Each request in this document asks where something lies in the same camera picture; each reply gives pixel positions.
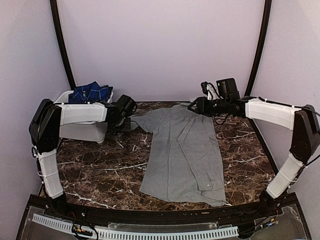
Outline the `grey long sleeve shirt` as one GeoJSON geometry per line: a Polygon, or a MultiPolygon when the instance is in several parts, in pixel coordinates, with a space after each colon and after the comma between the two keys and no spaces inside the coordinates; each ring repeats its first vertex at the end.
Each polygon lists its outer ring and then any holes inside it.
{"type": "Polygon", "coordinates": [[[185,103],[131,118],[152,134],[140,192],[166,202],[226,203],[224,168],[213,120],[185,103]]]}

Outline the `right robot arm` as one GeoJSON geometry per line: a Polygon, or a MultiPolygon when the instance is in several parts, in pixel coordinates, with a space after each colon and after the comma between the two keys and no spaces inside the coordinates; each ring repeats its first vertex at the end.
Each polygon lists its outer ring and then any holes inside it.
{"type": "Polygon", "coordinates": [[[311,163],[319,159],[314,156],[320,146],[319,114],[311,105],[298,106],[253,96],[211,100],[199,97],[188,109],[206,117],[225,114],[265,122],[277,130],[291,133],[288,157],[266,187],[266,193],[272,199],[279,198],[311,163]]]}

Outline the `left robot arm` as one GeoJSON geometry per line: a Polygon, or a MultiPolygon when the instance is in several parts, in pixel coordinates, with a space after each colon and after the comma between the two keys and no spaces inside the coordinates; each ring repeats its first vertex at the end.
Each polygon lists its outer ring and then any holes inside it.
{"type": "Polygon", "coordinates": [[[136,109],[136,102],[127,95],[112,103],[66,103],[50,99],[40,103],[30,123],[29,133],[39,176],[50,198],[56,199],[64,194],[57,165],[60,139],[101,144],[107,130],[125,128],[136,109]]]}

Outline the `white plastic bin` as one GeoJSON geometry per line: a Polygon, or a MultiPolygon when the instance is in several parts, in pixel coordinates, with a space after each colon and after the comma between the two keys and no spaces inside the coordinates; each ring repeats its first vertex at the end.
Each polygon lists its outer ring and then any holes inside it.
{"type": "Polygon", "coordinates": [[[68,96],[72,92],[72,90],[63,92],[55,101],[62,108],[59,136],[101,144],[108,128],[108,123],[105,122],[107,108],[99,102],[69,103],[68,96]]]}

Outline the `blue plaid shirt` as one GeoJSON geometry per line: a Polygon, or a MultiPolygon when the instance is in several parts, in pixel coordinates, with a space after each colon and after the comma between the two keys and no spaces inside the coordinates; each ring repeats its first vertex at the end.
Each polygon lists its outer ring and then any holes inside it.
{"type": "Polygon", "coordinates": [[[107,102],[111,98],[113,87],[100,86],[96,81],[78,86],[68,95],[68,102],[72,104],[107,102]]]}

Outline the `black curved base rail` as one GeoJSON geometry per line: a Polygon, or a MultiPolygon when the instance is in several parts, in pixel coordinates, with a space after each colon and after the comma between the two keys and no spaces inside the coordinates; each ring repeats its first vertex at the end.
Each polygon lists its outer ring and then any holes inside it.
{"type": "Polygon", "coordinates": [[[140,225],[180,225],[217,222],[220,225],[253,225],[261,218],[277,217],[286,215],[293,217],[294,223],[304,224],[300,203],[295,193],[283,197],[278,207],[273,207],[260,212],[259,202],[252,202],[236,206],[226,206],[199,210],[183,211],[136,211],[117,210],[100,207],[84,206],[73,203],[66,203],[65,220],[74,223],[85,223],[97,226],[107,226],[110,223],[140,224],[140,225]]]}

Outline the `right black frame post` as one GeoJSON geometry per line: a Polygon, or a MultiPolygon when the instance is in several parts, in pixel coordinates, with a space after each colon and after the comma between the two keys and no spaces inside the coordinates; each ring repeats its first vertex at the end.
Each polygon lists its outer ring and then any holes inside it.
{"type": "Polygon", "coordinates": [[[264,7],[263,7],[263,14],[262,14],[262,20],[261,20],[261,25],[260,25],[260,31],[259,31],[259,36],[258,36],[258,41],[256,45],[256,51],[252,63],[252,68],[250,71],[250,75],[248,78],[248,82],[244,91],[244,96],[250,96],[254,84],[256,81],[256,77],[258,74],[264,46],[265,46],[265,41],[266,41],[266,36],[267,36],[267,31],[268,31],[268,25],[269,25],[269,20],[270,20],[270,14],[271,14],[271,8],[272,8],[272,0],[265,0],[264,1],[264,7]]]}

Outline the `black frame post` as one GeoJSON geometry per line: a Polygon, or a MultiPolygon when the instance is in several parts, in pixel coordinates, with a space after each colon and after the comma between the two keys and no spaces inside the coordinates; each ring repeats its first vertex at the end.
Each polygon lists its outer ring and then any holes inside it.
{"type": "Polygon", "coordinates": [[[252,68],[250,71],[250,75],[248,78],[248,82],[244,91],[244,96],[250,96],[254,84],[256,81],[256,77],[258,74],[264,46],[265,46],[265,41],[266,41],[266,36],[267,36],[267,31],[268,31],[268,25],[269,25],[269,20],[270,20],[270,14],[271,14],[271,8],[272,8],[272,0],[265,0],[264,1],[264,7],[263,7],[263,14],[262,14],[262,20],[261,20],[261,25],[260,25],[260,31],[259,31],[259,36],[258,36],[258,41],[256,45],[256,51],[252,63],[252,68]]]}
{"type": "Polygon", "coordinates": [[[51,9],[51,15],[52,15],[52,20],[53,20],[55,35],[56,35],[56,39],[57,39],[64,71],[65,71],[70,89],[74,90],[76,88],[76,82],[75,82],[75,79],[73,76],[72,68],[71,68],[68,53],[67,53],[66,44],[64,41],[62,25],[61,25],[59,9],[58,9],[58,1],[57,0],[49,0],[49,3],[50,3],[50,9],[51,9]]]}

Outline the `left black frame post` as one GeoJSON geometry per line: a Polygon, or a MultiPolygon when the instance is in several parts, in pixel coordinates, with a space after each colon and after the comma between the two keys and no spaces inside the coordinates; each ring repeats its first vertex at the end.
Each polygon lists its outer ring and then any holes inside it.
{"type": "Polygon", "coordinates": [[[75,82],[75,79],[73,76],[72,68],[71,68],[68,53],[67,53],[66,44],[64,41],[62,25],[61,25],[59,9],[58,9],[58,1],[57,0],[49,0],[49,3],[50,3],[50,9],[51,9],[51,15],[52,15],[52,20],[53,20],[55,35],[56,35],[56,39],[57,39],[64,71],[65,71],[70,89],[74,90],[76,88],[76,82],[75,82]]]}

